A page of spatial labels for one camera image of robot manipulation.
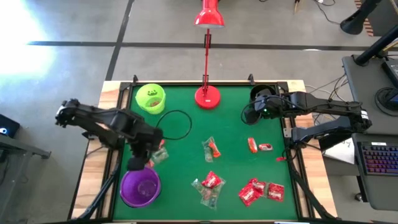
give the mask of rgb keyboard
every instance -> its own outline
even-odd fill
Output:
[[[373,146],[360,142],[358,146],[365,174],[398,176],[398,145]]]

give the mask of green tabletop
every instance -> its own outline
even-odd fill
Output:
[[[193,121],[190,134],[181,140],[166,140],[169,158],[154,169],[162,181],[162,191],[154,203],[145,208],[128,207],[117,191],[114,220],[296,220],[296,208],[289,170],[286,162],[277,162],[284,150],[282,126],[279,119],[262,119],[256,125],[243,124],[241,110],[248,103],[251,86],[218,86],[221,103],[214,110],[199,108],[193,99],[197,86],[163,85],[166,92],[165,109],[151,115],[141,110],[133,97],[131,109],[155,126],[160,116],[170,110],[183,110]],[[175,138],[188,129],[188,119],[181,113],[171,113],[159,125],[164,136]],[[213,163],[205,161],[202,141],[213,136],[221,157]],[[257,144],[270,143],[274,150],[253,154],[248,148],[248,138]],[[126,145],[123,154],[120,180],[126,173],[131,157]],[[203,180],[209,171],[222,177],[224,185],[218,198],[217,209],[200,203],[201,195],[191,183]],[[283,202],[260,198],[245,207],[238,197],[247,182],[256,177],[285,187]]]

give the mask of gray floor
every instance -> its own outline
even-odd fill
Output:
[[[54,125],[62,100],[95,105],[114,47],[26,46],[27,41],[115,42],[128,0],[26,0],[0,3],[0,113],[21,123],[17,138],[52,151],[35,158],[20,184],[10,221],[62,221],[72,201],[87,140],[78,128]],[[324,7],[341,21],[356,10],[354,1]],[[124,42],[202,43],[205,30],[193,27],[199,0],[135,0]],[[314,2],[222,0],[226,27],[212,31],[213,43],[369,46],[377,38],[352,36],[328,23]],[[359,52],[211,49],[210,79],[300,79],[320,86],[343,74],[341,57]],[[122,47],[113,80],[197,80],[203,74],[203,49]],[[331,91],[332,86],[325,88]],[[350,100],[345,86],[340,95]],[[327,97],[316,92],[316,96]],[[396,212],[356,203],[351,177],[330,177],[338,214],[347,220],[397,220]]]

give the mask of purple bin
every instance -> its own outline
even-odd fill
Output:
[[[151,204],[160,194],[160,179],[148,167],[138,171],[128,171],[120,185],[120,196],[130,207],[139,208]]]

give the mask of lamp shade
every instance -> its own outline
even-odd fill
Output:
[[[203,0],[203,9],[195,18],[194,24],[207,29],[224,27],[224,19],[217,6],[218,0]]]

